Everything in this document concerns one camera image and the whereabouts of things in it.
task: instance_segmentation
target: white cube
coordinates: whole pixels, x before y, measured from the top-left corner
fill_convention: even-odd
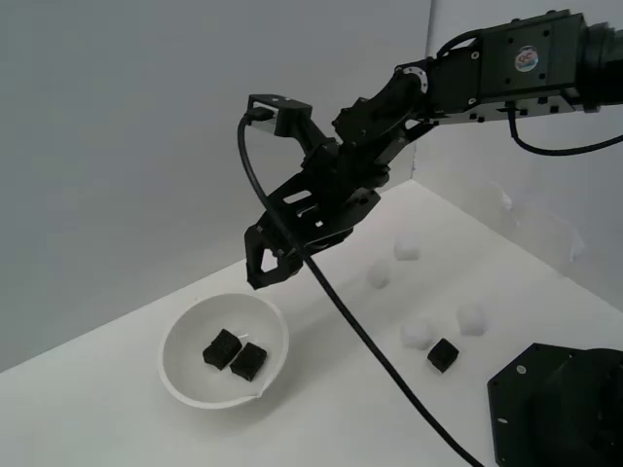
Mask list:
[[[421,243],[416,233],[401,233],[396,237],[393,254],[398,261],[415,261],[420,257]]]
[[[391,263],[389,260],[377,260],[366,274],[368,283],[375,289],[383,289],[391,279]]]
[[[487,331],[487,316],[479,304],[459,306],[457,322],[463,336],[482,336]]]
[[[424,318],[411,320],[400,327],[400,338],[405,347],[428,349],[434,341],[434,332]]]

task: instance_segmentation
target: white backdrop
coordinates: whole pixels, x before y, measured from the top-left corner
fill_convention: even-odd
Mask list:
[[[565,8],[584,13],[589,24],[609,21],[623,29],[619,0],[436,0],[429,48],[436,53],[461,32]],[[621,122],[623,107],[611,107],[597,115],[521,120],[518,127],[531,144],[562,149],[617,136],[623,133]],[[416,180],[619,309],[622,176],[623,146],[543,158],[516,146],[506,122],[440,128],[421,140],[416,152]],[[513,201],[510,213],[504,194]]]
[[[0,371],[243,256],[246,98],[319,125],[424,55],[429,0],[2,0]],[[274,188],[303,159],[249,138]],[[412,150],[392,183],[411,176]]]

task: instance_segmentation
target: robotic arm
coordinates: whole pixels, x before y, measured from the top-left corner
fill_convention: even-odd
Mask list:
[[[472,42],[456,49],[467,41]],[[621,79],[623,31],[607,23],[589,27],[582,15],[569,11],[550,12],[461,34],[436,58],[396,66],[377,95],[342,109],[333,122],[342,144],[313,123],[310,105],[294,99],[251,95],[247,113],[263,112],[254,126],[295,138],[303,148],[302,170],[269,199],[313,255],[352,233],[379,202],[375,190],[388,181],[388,164],[437,126],[508,119],[512,137],[525,149],[548,156],[579,154],[532,148],[519,139],[515,119],[591,113],[623,103]],[[407,127],[410,121],[416,125]],[[614,138],[582,152],[621,141]],[[255,289],[282,282],[303,265],[267,213],[246,231],[244,241],[247,279]],[[264,271],[268,251],[277,266]]]

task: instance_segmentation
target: black cable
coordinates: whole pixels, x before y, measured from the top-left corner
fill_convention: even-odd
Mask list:
[[[247,112],[242,119],[240,119],[240,123],[238,124],[238,151],[240,152],[240,159],[242,160],[242,166],[244,167],[244,171],[246,172],[246,176],[255,191],[257,197],[262,201],[262,204],[266,208],[266,211],[275,222],[277,228],[281,231],[281,233],[285,236],[287,241],[294,247],[298,255],[301,259],[308,265],[311,273],[316,278],[320,286],[324,289],[326,294],[329,296],[331,301],[335,304],[338,311],[344,316],[346,321],[349,323],[350,327],[354,330],[354,332],[359,336],[359,338],[365,343],[368,349],[372,352],[372,354],[377,358],[379,363],[385,368],[385,370],[389,373],[389,376],[394,380],[394,382],[398,385],[402,393],[409,399],[411,404],[416,408],[416,410],[420,413],[420,415],[428,422],[428,424],[435,430],[439,436],[460,456],[462,457],[469,465],[473,467],[484,467],[483,464],[478,462],[469,452],[467,452],[459,443],[457,443],[450,433],[446,431],[446,429],[435,419],[435,417],[426,409],[424,404],[418,399],[418,397],[413,393],[407,382],[400,376],[400,374],[396,371],[396,369],[391,365],[387,357],[381,352],[381,350],[374,343],[372,338],[368,336],[366,331],[361,327],[356,318],[352,315],[352,313],[348,310],[347,306],[342,302],[342,299],[338,296],[336,291],[333,289],[327,278],[324,276],[320,268],[317,266],[315,261],[312,259],[312,256],[306,251],[305,246],[296,238],[296,236],[288,229],[285,225],[285,222],[281,219],[278,211],[273,207],[269,198],[266,196],[266,193],[262,189],[260,182],[258,181],[255,172],[253,171],[253,167],[251,166],[251,162],[249,161],[249,156],[246,151],[246,142],[244,140],[245,130],[248,125],[250,125],[259,114],[257,112],[265,112],[268,109],[256,110],[252,109]],[[266,116],[262,116],[261,120],[267,120]]]
[[[439,52],[437,53],[437,58],[441,58],[442,56],[447,54],[451,49],[456,47],[458,44],[462,44],[463,42],[468,41],[470,39],[478,38],[481,32],[483,32],[482,29],[474,29],[472,31],[463,32],[459,36],[455,37],[454,39],[444,44],[444,46],[441,49],[439,49]]]
[[[552,158],[559,158],[564,156],[577,156],[578,154],[586,154],[592,153],[593,151],[599,151],[600,149],[607,148],[610,146],[614,146],[615,144],[623,142],[623,135],[617,136],[616,138],[608,139],[602,143],[591,144],[590,146],[584,146],[581,148],[571,148],[571,149],[540,149],[531,146],[527,142],[523,141],[519,137],[519,133],[517,132],[517,119],[515,116],[516,109],[508,109],[508,125],[510,126],[510,136],[515,140],[515,142],[522,148],[528,152],[533,154],[539,154],[540,156],[549,156]]]

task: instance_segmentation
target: sticker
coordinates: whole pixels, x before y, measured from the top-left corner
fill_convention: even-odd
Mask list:
[[[515,69],[521,73],[528,73],[538,65],[538,52],[533,46],[525,46],[515,57]]]

